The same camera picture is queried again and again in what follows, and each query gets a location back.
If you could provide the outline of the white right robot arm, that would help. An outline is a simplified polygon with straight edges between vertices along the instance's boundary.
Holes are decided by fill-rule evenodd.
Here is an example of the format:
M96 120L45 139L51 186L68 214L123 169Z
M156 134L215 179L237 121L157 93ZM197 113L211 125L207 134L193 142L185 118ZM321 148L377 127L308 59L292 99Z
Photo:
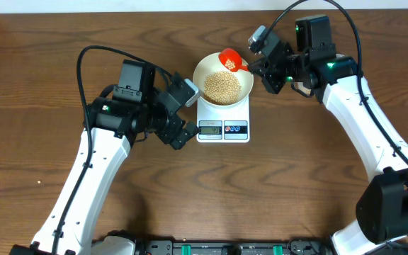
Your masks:
M334 254L405 254L408 236L408 144L370 93L356 61L340 55L325 15L295 22L296 47L261 26L249 38L259 56L248 70L277 94L285 84L315 97L339 121L356 148L368 187L356 204L356 219L331 236Z

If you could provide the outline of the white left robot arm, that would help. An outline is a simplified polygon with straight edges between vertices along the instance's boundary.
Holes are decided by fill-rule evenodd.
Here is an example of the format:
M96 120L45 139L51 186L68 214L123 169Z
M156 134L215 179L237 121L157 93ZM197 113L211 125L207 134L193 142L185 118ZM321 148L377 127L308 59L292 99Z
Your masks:
M166 145L181 149L198 133L177 112L200 96L189 79L174 74L167 88L154 87L159 69L124 60L118 84L107 86L89 106L89 121L59 198L29 246L13 245L11 254L143 254L145 248L125 234L93 241L97 219L115 174L128 157L137 135L154 133Z

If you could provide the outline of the red measuring scoop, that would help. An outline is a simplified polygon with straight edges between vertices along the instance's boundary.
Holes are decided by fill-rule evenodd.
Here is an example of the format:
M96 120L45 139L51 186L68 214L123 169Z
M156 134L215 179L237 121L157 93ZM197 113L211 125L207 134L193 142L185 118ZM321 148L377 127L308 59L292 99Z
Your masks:
M218 59L221 64L231 72L249 71L248 67L243 64L243 60L239 53L232 48L226 48L218 54Z

